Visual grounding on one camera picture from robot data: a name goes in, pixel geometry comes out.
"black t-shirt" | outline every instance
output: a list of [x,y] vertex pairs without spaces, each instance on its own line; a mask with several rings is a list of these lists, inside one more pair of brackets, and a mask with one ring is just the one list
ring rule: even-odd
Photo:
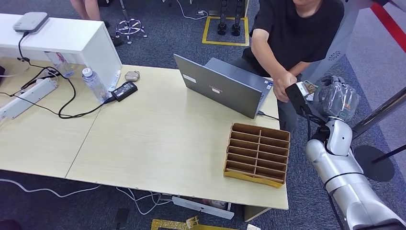
[[[257,28],[268,31],[268,44],[276,60],[289,70],[300,61],[324,59],[343,16],[344,5],[340,0],[323,0],[318,11],[307,18],[297,14],[293,0],[259,0],[250,36]],[[269,76],[250,47],[242,57],[261,76]]]

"router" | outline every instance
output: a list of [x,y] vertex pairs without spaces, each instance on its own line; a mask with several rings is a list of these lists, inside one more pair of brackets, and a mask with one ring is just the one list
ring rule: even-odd
[[13,29],[18,33],[28,32],[33,34],[45,24],[49,16],[45,12],[29,12],[24,14],[18,22],[13,25]]

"hand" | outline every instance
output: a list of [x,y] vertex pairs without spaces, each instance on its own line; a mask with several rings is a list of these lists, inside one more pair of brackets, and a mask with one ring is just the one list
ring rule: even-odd
[[281,76],[275,76],[273,79],[273,93],[281,102],[288,102],[289,98],[288,95],[285,93],[285,89],[289,86],[295,84],[297,82],[297,78],[291,74],[290,72],[286,71]]

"red stripe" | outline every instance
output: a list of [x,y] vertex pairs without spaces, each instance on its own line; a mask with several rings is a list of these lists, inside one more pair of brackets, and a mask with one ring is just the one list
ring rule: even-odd
[[396,24],[393,18],[386,12],[386,10],[379,5],[374,3],[371,6],[371,10],[375,13],[376,17],[381,21],[383,26],[391,34],[394,40],[400,45],[403,51],[406,52],[406,34],[403,30]]

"bottle cap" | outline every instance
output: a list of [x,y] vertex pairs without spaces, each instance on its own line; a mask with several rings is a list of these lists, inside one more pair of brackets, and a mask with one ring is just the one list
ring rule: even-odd
[[90,68],[84,68],[84,69],[82,70],[82,74],[83,74],[85,77],[90,77],[90,76],[93,74],[93,71],[92,71]]

